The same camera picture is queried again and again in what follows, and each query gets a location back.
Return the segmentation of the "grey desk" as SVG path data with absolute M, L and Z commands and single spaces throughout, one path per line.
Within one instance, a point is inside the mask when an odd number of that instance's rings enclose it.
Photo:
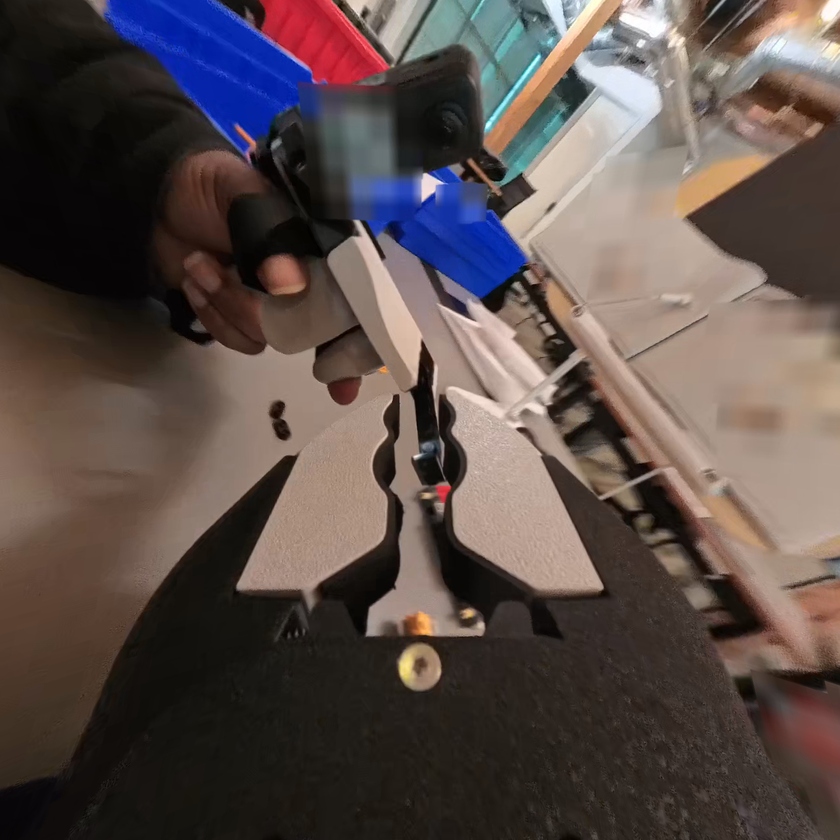
M 2 268 L 2 787 L 58 774 L 183 554 L 347 411 L 312 354 L 174 335 L 154 304 Z M 287 405 L 281 442 L 269 405 Z

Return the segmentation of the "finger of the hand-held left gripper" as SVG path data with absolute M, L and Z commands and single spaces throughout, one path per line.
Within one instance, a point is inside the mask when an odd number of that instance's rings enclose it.
M 399 245 L 388 232 L 378 234 L 385 268 L 412 314 L 427 347 L 432 346 L 432 285 L 422 262 Z
M 327 263 L 362 331 L 401 392 L 419 377 L 423 339 L 375 239 L 362 222 L 335 246 Z

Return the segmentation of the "person's left hand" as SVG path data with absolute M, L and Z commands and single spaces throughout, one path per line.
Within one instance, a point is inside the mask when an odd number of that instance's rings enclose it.
M 170 174 L 152 237 L 165 285 L 183 294 L 216 342 L 240 354 L 260 354 L 266 339 L 257 294 L 233 266 L 228 211 L 241 196 L 271 193 L 272 184 L 236 154 L 191 154 Z

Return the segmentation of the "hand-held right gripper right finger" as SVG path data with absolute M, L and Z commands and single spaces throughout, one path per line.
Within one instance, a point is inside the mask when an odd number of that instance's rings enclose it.
M 601 576 L 540 449 L 458 387 L 440 398 L 439 416 L 456 548 L 525 595 L 601 595 Z

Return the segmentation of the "crumpled white paper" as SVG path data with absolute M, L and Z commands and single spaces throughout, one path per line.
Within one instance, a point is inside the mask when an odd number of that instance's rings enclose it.
M 547 378 L 525 351 L 515 330 L 477 299 L 469 299 L 465 313 L 437 305 L 474 376 L 502 413 L 520 403 Z

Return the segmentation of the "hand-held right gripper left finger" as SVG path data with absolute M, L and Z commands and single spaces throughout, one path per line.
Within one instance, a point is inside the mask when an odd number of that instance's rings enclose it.
M 236 584 L 241 595 L 363 606 L 399 571 L 391 491 L 400 397 L 342 416 L 298 454 Z

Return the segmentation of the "long black orange brick strip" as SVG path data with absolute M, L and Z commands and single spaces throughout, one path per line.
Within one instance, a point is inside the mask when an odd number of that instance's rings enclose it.
M 413 469 L 428 499 L 444 507 L 460 477 L 460 453 L 450 434 L 455 415 L 447 397 L 438 395 L 438 367 L 424 341 L 410 395 L 417 438 Z

